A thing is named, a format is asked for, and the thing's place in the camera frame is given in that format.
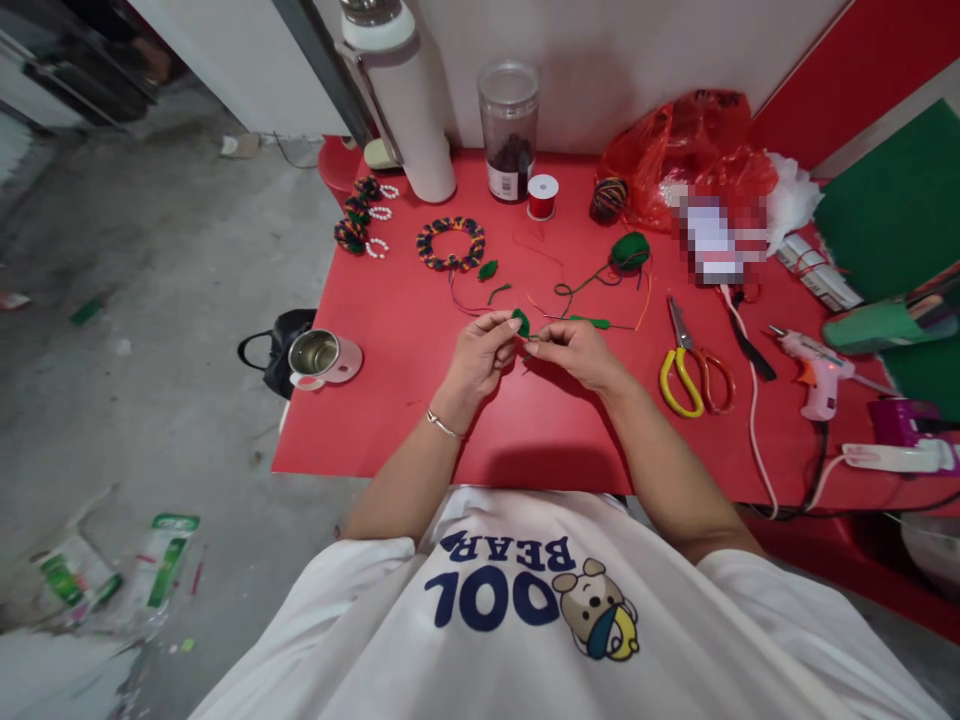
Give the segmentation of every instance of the beaded wreath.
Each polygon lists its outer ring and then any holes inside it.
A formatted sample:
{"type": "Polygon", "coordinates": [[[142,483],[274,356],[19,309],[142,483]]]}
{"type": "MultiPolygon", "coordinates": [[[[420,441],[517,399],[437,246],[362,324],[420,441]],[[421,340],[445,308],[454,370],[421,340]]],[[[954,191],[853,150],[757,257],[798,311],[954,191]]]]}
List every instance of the beaded wreath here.
{"type": "Polygon", "coordinates": [[[477,224],[476,220],[464,217],[445,217],[423,226],[423,230],[417,235],[417,254],[424,265],[434,270],[456,270],[457,268],[469,270],[480,264],[483,259],[483,247],[486,244],[487,240],[483,234],[483,228],[477,224]],[[437,235],[451,230],[465,232],[473,239],[473,242],[470,243],[470,252],[463,258],[451,254],[447,256],[446,260],[441,260],[433,254],[433,239],[437,235]]]}

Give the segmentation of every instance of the person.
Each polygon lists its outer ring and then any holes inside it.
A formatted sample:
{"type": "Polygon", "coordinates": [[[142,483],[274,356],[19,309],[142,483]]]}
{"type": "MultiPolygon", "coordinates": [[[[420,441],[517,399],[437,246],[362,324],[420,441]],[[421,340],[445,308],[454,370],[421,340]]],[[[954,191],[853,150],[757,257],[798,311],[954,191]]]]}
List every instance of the person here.
{"type": "Polygon", "coordinates": [[[524,348],[599,396],[659,535],[606,495],[450,490],[519,324],[460,333],[429,417],[195,720],[947,717],[842,595],[767,560],[587,322],[524,348]]]}

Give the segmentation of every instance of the red thread spool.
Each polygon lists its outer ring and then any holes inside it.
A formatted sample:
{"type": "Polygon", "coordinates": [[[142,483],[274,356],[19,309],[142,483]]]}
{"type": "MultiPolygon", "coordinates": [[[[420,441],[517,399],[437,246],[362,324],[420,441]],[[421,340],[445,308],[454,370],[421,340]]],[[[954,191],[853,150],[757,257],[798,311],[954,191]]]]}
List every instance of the red thread spool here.
{"type": "Polygon", "coordinates": [[[553,175],[534,175],[527,183],[527,192],[530,194],[527,215],[539,222],[552,218],[557,211],[557,193],[560,192],[557,179],[553,175]]]}

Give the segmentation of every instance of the hand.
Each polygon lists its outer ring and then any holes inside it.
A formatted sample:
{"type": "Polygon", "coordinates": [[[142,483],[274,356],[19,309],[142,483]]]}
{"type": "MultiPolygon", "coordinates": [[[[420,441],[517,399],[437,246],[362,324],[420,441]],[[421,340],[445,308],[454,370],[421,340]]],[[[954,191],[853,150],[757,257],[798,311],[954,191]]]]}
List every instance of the hand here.
{"type": "Polygon", "coordinates": [[[457,338],[447,377],[431,404],[445,424],[460,426],[453,428],[455,432],[466,430],[464,425],[470,425],[480,402],[496,390],[502,370],[513,362],[513,337],[520,320],[511,319],[512,314],[511,310],[487,313],[467,325],[457,338]]]}
{"type": "Polygon", "coordinates": [[[524,345],[540,360],[559,365],[588,390],[609,395],[636,384],[597,329],[586,320],[551,323],[524,345]]]}

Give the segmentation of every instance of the cup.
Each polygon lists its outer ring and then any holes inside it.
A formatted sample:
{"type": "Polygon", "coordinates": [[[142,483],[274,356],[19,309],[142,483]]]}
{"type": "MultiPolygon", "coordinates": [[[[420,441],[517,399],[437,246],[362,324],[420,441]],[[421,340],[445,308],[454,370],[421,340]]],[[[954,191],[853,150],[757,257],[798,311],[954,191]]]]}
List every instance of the cup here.
{"type": "Polygon", "coordinates": [[[308,330],[293,341],[287,359],[290,384],[298,390],[319,390],[328,382],[346,382],[356,375],[363,353],[355,342],[329,330],[308,330]]]}

